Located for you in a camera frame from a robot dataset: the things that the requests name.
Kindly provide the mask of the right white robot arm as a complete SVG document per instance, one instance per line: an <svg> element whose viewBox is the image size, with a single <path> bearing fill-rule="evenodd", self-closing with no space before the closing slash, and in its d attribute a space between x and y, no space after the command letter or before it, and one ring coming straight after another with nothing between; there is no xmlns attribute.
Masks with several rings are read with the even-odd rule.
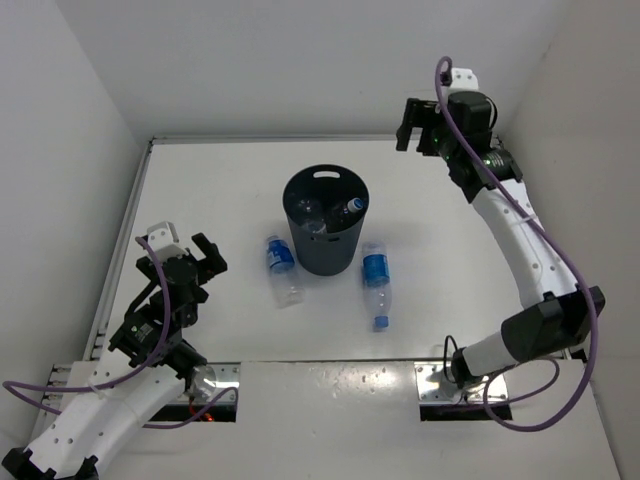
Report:
<svg viewBox="0 0 640 480"><path fill-rule="evenodd" d="M452 356L452 380L463 387L507 367L541 358L586 340L587 303L575 275L535 231L539 221L522 172L505 149L491 145L494 104L473 91L453 93L448 111L482 163L476 165L447 125L437 102L410 98L396 132L396 148L408 148L420 129L418 152L442 157L451 180L491 230L519 291L521 312L500 329Z"/></svg>

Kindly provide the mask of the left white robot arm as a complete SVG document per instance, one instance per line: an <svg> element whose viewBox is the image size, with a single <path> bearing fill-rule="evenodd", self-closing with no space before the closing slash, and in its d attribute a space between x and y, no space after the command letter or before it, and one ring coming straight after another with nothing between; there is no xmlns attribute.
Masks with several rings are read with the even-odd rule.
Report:
<svg viewBox="0 0 640 480"><path fill-rule="evenodd" d="M13 478L97 479L139 430L158 427L153 417L172 401L190 401L190 417L174 425L180 428L237 396L237 387L219 387L214 369L183 337L208 299L205 284L228 269L204 234L191 240L201 258L181 246L171 224L137 238L146 252L136 262L146 287L86 383L62 389L71 402L42 434L4 456L1 465Z"/></svg>

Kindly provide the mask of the blue label bottle blue cap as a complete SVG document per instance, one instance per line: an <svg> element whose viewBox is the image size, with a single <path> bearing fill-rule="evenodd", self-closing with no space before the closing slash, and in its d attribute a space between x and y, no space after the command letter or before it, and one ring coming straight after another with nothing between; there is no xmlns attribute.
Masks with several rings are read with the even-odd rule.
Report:
<svg viewBox="0 0 640 480"><path fill-rule="evenodd" d="M375 331L389 327L392 304L390 270L386 247L382 242L362 244L364 304Z"/></svg>

